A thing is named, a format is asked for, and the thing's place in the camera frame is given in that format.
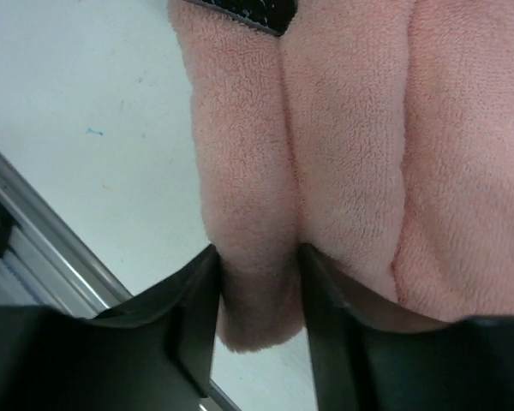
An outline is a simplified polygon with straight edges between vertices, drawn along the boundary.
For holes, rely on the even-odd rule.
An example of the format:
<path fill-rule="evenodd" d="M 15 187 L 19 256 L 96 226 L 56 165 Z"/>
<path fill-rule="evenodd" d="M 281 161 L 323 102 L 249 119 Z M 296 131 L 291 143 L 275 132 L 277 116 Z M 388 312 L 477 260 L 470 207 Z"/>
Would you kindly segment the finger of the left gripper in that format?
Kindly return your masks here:
<path fill-rule="evenodd" d="M 189 0 L 235 21 L 281 37 L 297 11 L 297 0 Z"/>

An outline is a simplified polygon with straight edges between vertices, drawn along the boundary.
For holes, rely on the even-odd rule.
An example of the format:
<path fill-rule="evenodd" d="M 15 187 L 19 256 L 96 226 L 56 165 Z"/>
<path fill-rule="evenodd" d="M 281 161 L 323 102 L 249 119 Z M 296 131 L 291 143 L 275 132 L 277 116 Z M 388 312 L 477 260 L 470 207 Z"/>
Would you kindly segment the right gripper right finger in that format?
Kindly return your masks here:
<path fill-rule="evenodd" d="M 445 323 L 298 252 L 321 410 L 514 410 L 514 316 Z"/>

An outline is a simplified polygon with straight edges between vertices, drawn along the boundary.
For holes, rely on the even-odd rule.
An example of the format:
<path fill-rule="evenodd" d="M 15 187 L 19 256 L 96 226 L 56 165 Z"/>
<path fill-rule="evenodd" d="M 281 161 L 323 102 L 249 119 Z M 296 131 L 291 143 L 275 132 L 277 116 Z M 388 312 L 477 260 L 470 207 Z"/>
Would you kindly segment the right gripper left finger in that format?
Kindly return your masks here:
<path fill-rule="evenodd" d="M 0 307 L 0 410 L 196 410 L 208 394 L 218 253 L 93 319 Z"/>

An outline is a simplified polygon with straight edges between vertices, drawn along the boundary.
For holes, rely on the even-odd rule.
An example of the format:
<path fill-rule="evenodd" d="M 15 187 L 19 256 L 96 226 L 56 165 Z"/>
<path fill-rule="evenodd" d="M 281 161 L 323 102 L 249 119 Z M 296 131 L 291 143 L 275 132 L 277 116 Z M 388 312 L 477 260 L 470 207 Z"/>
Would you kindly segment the pink towel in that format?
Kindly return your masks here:
<path fill-rule="evenodd" d="M 296 249 L 428 317 L 514 314 L 514 1 L 169 3 L 234 351 L 302 327 Z"/>

